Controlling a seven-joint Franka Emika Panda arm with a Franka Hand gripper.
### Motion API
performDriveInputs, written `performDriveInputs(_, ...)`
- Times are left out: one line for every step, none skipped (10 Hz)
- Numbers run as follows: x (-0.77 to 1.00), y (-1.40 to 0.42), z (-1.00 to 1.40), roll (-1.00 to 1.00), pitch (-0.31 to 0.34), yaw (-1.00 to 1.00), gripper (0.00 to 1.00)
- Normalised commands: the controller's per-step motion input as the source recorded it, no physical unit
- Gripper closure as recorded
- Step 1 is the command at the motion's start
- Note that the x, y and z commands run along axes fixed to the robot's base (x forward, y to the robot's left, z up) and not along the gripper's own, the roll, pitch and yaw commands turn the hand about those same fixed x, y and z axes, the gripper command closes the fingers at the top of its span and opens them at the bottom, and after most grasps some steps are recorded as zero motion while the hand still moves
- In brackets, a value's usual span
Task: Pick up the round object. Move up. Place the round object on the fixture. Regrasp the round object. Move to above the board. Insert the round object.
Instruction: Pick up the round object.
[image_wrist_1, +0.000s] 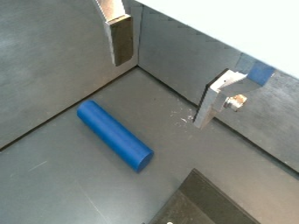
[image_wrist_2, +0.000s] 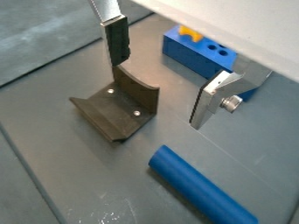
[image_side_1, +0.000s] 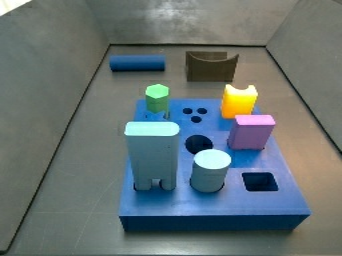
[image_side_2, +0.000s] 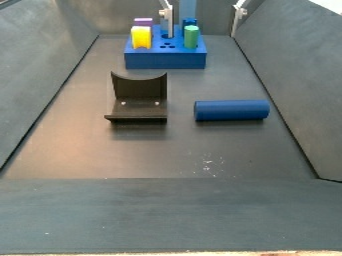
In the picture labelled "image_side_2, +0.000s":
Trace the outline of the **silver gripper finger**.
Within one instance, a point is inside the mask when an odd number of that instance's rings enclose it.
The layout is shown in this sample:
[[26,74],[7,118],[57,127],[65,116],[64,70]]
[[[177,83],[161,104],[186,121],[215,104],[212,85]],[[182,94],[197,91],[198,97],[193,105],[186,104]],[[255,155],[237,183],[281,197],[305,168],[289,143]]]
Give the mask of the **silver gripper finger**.
[[161,9],[158,10],[158,16],[160,18],[164,18],[168,20],[168,34],[166,37],[173,37],[173,7],[169,4],[168,0],[158,0],[158,3],[161,5]]
[[231,37],[235,37],[235,32],[237,29],[237,23],[241,20],[241,18],[248,14],[247,9],[239,7],[237,5],[232,6],[233,8],[233,18],[232,18],[232,25],[231,25]]

